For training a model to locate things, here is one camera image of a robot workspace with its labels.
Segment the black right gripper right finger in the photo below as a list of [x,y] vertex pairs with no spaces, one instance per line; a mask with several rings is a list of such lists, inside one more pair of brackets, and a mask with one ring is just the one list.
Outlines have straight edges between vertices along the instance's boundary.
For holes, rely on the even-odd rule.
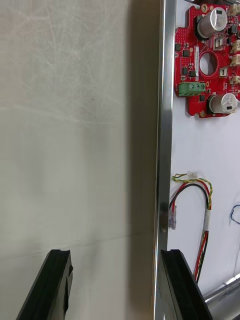
[[166,320],[213,318],[180,250],[162,250],[159,267],[159,290]]

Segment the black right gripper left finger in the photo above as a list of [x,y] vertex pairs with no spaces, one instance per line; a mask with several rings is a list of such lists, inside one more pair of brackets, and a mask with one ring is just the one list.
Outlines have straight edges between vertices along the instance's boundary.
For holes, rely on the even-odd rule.
[[18,320],[64,320],[73,282],[70,250],[48,252],[17,316]]

